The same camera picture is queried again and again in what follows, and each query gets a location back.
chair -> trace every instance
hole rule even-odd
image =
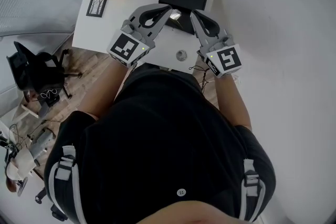
[[[38,94],[41,94],[51,89],[63,89],[67,98],[71,99],[72,95],[68,94],[64,86],[65,78],[81,78],[82,74],[65,74],[62,62],[64,55],[68,54],[69,50],[63,50],[58,61],[56,56],[46,52],[40,52],[38,55],[35,55],[19,42],[15,41],[14,45],[17,52],[7,57],[7,60],[15,83],[18,89],[25,93],[26,99],[26,93],[29,90],[34,90]],[[55,67],[47,66],[46,62],[51,60],[54,62]]]

backpack strap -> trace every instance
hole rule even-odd
[[[52,202],[63,214],[64,212],[57,202],[55,196],[55,181],[69,181],[70,175],[72,176],[71,183],[73,191],[73,203],[76,210],[75,215],[77,215],[77,219],[72,219],[72,221],[74,223],[87,224],[80,199],[79,171],[78,165],[76,164],[76,150],[74,146],[64,146],[63,157],[61,157],[58,163],[53,165],[49,175],[49,193]]]
[[[241,220],[248,220],[248,221],[254,221],[254,219],[257,217],[262,203],[264,201],[264,196],[266,192],[266,186],[264,182],[259,178],[258,173],[255,171],[253,166],[253,160],[252,159],[245,159],[244,160],[244,179],[241,181],[241,206],[240,206],[240,214],[239,219]],[[248,216],[246,216],[246,209],[249,204],[249,200],[251,197],[259,197],[258,202],[256,205],[256,208],[254,210],[253,215],[246,219]]]

button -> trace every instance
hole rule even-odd
[[[177,191],[177,195],[179,197],[182,197],[186,194],[186,190],[184,188],[180,188],[178,191]]]

white table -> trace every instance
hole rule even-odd
[[[77,18],[72,46],[82,49],[106,52],[116,29],[123,21],[142,5],[158,3],[159,0],[107,0],[103,15],[86,16],[90,0],[83,0]],[[205,10],[210,11],[213,0],[207,0]],[[174,70],[192,73],[189,67],[195,65],[200,47],[196,36],[165,25],[155,39],[156,47],[141,61]],[[187,59],[180,62],[176,58],[179,50],[187,52]]]

wooden floor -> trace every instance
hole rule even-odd
[[[71,47],[72,38],[70,38],[57,52],[56,56],[59,57],[63,49],[71,49],[70,54],[65,56],[63,66],[66,68],[67,73],[83,73],[83,76],[78,78],[68,78],[66,80],[67,90],[69,94],[72,94],[72,98],[68,100],[63,92],[60,94],[60,101],[55,104],[47,116],[46,120],[55,122],[46,122],[41,125],[42,120],[38,120],[33,116],[26,117],[23,121],[18,124],[18,134],[20,136],[19,143],[22,142],[26,135],[31,133],[32,137],[36,137],[40,130],[44,127],[51,129],[56,135],[58,134],[59,122],[65,120],[68,115],[76,110],[81,99],[84,97],[85,93],[92,86],[94,81],[99,77],[99,75],[104,71],[106,66],[112,61],[107,54],[102,54],[100,52],[72,48]],[[206,65],[202,61],[197,62],[198,65],[206,68]],[[196,77],[199,83],[202,82],[203,72],[195,70],[193,75]],[[207,81],[213,81],[214,75],[211,71],[207,72]],[[217,96],[215,91],[215,83],[210,82],[204,92],[205,97],[215,106],[218,106]],[[40,105],[38,102],[29,102],[27,106],[34,112],[38,112]],[[23,144],[27,143],[29,146],[29,140],[25,140]],[[48,158],[49,152],[52,149],[51,145],[47,149],[47,153],[43,154],[39,159],[40,167],[35,170],[43,177],[44,167],[46,160]]]

